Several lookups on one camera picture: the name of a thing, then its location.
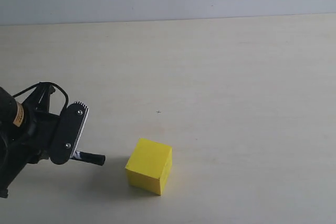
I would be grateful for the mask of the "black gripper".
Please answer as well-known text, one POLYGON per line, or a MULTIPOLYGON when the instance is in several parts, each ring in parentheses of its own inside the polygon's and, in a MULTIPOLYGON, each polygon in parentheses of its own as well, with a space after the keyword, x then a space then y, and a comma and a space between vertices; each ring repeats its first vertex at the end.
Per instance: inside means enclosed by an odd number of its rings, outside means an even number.
POLYGON ((18 97, 31 91, 22 103, 25 112, 23 133, 18 139, 18 146, 29 151, 28 164, 49 159, 47 151, 60 119, 60 115, 49 112, 50 97, 57 90, 63 92, 53 82, 39 82, 15 94, 18 97))

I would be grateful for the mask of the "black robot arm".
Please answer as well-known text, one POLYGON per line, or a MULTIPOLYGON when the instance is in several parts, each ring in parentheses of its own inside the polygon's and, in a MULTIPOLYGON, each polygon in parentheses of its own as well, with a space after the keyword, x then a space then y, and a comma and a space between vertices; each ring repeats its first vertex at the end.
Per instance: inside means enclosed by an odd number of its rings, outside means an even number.
POLYGON ((51 145, 60 115, 50 113, 50 97, 55 91, 68 94, 52 82, 39 82, 15 95, 1 89, 1 198, 27 164, 49 159, 51 145))

